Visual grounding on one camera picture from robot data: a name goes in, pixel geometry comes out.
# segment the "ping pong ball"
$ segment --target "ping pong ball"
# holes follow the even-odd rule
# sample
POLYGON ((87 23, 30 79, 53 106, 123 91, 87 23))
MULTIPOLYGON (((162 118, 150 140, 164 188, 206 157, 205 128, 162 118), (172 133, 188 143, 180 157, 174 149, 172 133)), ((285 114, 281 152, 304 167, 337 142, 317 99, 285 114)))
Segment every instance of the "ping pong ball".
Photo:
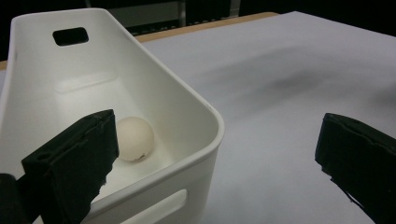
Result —
POLYGON ((151 126, 138 117, 128 117, 117 122, 120 159, 136 161, 147 156, 154 148, 151 126))

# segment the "white ball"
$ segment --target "white ball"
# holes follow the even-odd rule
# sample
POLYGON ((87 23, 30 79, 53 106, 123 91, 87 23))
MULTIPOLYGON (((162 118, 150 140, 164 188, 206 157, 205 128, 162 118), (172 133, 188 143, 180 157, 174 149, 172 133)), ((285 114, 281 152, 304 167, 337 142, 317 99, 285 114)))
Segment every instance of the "white ball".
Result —
POLYGON ((145 120, 137 117, 121 119, 116 129, 121 159, 136 161, 154 148, 154 132, 145 120))

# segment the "white basket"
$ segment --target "white basket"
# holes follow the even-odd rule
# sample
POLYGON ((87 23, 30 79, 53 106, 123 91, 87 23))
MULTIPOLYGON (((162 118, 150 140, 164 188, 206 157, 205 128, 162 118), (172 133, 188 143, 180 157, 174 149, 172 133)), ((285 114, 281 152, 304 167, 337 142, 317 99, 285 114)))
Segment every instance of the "white basket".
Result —
POLYGON ((1 173, 21 177, 24 157, 78 119, 106 109, 114 109, 116 120, 147 120, 156 147, 140 162, 114 162, 84 222, 198 222, 224 134, 220 114, 106 10, 12 21, 0 102, 1 173), (55 31, 77 27, 88 42, 56 44, 55 31))

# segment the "white table surface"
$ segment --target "white table surface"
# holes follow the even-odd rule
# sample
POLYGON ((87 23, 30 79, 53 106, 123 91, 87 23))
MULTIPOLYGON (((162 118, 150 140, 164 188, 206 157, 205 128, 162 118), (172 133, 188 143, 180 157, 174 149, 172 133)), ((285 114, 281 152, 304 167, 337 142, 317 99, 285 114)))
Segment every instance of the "white table surface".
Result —
POLYGON ((315 149, 327 112, 396 136, 395 37, 292 12, 144 46, 225 120, 202 223, 373 223, 315 149))

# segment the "white tablecloth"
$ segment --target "white tablecloth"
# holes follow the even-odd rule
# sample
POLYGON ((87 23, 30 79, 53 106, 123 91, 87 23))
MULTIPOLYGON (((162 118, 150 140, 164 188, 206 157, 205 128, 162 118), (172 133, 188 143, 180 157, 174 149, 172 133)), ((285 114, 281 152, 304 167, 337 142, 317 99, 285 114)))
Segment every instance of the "white tablecloth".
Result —
POLYGON ((373 223, 315 149, 327 112, 396 137, 395 37, 292 12, 144 46, 225 120, 202 223, 373 223))

